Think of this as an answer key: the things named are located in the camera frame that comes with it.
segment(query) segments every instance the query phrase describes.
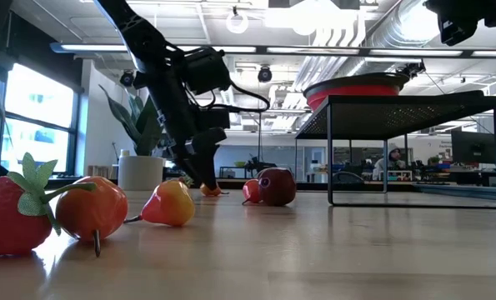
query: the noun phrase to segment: wooden table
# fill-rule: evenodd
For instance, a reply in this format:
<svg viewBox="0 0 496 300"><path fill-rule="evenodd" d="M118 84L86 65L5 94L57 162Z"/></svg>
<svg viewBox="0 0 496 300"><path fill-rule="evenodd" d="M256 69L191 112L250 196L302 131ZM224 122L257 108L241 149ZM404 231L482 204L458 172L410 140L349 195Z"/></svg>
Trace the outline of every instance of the wooden table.
<svg viewBox="0 0 496 300"><path fill-rule="evenodd" d="M0 299L496 300L496 211L245 206L195 196L181 228L119 228L95 258L52 235L36 256L0 258ZM138 213L145 197L132 199ZM422 193L335 194L338 202L479 203Z"/></svg>

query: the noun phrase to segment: toy fruit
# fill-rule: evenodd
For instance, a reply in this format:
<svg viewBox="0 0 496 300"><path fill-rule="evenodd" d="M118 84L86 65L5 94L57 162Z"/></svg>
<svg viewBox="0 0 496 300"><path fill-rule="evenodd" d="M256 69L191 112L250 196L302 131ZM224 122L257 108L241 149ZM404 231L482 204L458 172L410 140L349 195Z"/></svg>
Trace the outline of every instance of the toy fruit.
<svg viewBox="0 0 496 300"><path fill-rule="evenodd" d="M95 183L94 191L65 192L57 203L56 216L69 235L94 241L96 256L100 240L114 233L128 214L128 199L120 187L104 177L85 177L76 183Z"/></svg>
<svg viewBox="0 0 496 300"><path fill-rule="evenodd" d="M220 195L227 195L228 192L222 192L222 189L216 184L216 188L211 191L210 188L208 188L205 183L202 183L201 186L199 187L199 190L204 196L220 196Z"/></svg>
<svg viewBox="0 0 496 300"><path fill-rule="evenodd" d="M194 216L195 207L187 186L178 180L168 180L153 191L139 216L125 223L145 220L170 226L182 226Z"/></svg>
<svg viewBox="0 0 496 300"><path fill-rule="evenodd" d="M37 167L31 154L25 153L22 165L23 176L9 172L0 177L0 255L30 253L49 236L52 226L60 235L49 201L73 188L95 188L92 183L75 184L46 194L43 189L57 161Z"/></svg>
<svg viewBox="0 0 496 300"><path fill-rule="evenodd" d="M258 175L258 192L267 205L287 205L296 197L296 182L288 169L269 167Z"/></svg>
<svg viewBox="0 0 496 300"><path fill-rule="evenodd" d="M261 202L261 197L258 194L258 180L249 179L242 187L242 194L246 198L246 201L242 202L242 205L248 202L251 203Z"/></svg>

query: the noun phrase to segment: window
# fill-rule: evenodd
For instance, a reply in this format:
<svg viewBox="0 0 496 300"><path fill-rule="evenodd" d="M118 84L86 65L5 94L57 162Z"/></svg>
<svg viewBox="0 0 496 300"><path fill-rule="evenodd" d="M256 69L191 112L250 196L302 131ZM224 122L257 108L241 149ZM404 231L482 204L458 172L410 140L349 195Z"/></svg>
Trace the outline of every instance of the window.
<svg viewBox="0 0 496 300"><path fill-rule="evenodd" d="M57 159L55 172L72 169L73 155L68 149L76 138L76 128L72 127L76 103L71 88L14 64L8 72L4 100L1 165L20 173L23 155L29 152L37 163Z"/></svg>
<svg viewBox="0 0 496 300"><path fill-rule="evenodd" d="M6 111L69 128L72 108L71 88L19 64L8 73Z"/></svg>
<svg viewBox="0 0 496 300"><path fill-rule="evenodd" d="M1 164L11 171L22 170L25 152L31 153L37 163L57 159L55 172L65 172L68 159L68 133L37 124L7 119L8 129L3 133Z"/></svg>

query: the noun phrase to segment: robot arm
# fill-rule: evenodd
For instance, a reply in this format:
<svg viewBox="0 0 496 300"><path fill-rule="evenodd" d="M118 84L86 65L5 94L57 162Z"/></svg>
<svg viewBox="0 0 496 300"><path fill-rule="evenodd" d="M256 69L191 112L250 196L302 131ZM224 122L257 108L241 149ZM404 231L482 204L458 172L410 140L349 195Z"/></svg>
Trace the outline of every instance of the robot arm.
<svg viewBox="0 0 496 300"><path fill-rule="evenodd" d="M214 154L226 138L229 110L202 108L190 102L187 91L206 93L228 89L232 82L223 63L223 52L201 47L184 52L167 42L125 0L94 0L118 30L138 72L136 88L147 87L158 111L158 121L168 135L170 158L188 176L214 189Z"/></svg>

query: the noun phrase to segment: table surface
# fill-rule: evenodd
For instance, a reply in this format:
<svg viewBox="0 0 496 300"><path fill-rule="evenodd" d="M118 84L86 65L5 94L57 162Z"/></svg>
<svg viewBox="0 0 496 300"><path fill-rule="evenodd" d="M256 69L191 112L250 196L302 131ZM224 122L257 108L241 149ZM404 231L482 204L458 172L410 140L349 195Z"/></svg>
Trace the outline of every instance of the table surface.
<svg viewBox="0 0 496 300"><path fill-rule="evenodd" d="M186 227L123 225L95 258L54 235L32 257L0 258L0 299L496 299L496 211L287 207L200 197ZM139 213L145 197L131 199ZM482 203L422 193L335 201Z"/></svg>
<svg viewBox="0 0 496 300"><path fill-rule="evenodd" d="M442 96L329 96L299 129L296 139L328 138L331 105L333 139L385 140L496 107L496 97L478 93Z"/></svg>

